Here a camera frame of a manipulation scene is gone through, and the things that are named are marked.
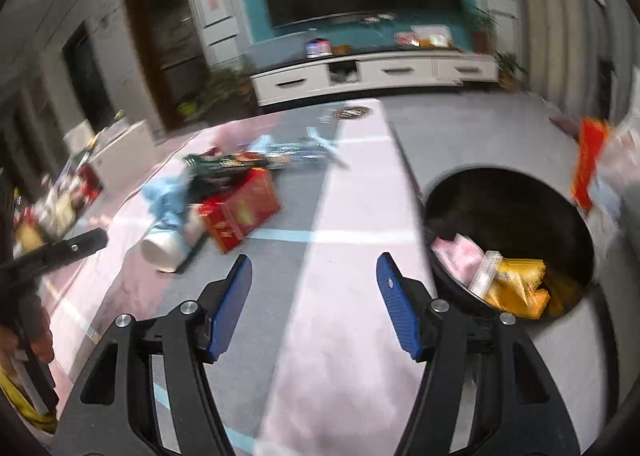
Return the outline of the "person left hand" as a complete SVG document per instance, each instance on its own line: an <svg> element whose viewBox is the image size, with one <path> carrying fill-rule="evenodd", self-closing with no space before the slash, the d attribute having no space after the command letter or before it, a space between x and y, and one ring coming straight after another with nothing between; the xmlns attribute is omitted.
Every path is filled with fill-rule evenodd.
<svg viewBox="0 0 640 456"><path fill-rule="evenodd" d="M1 304L1 363L6 364L25 341L41 363L54 360L50 316L34 293Z"/></svg>

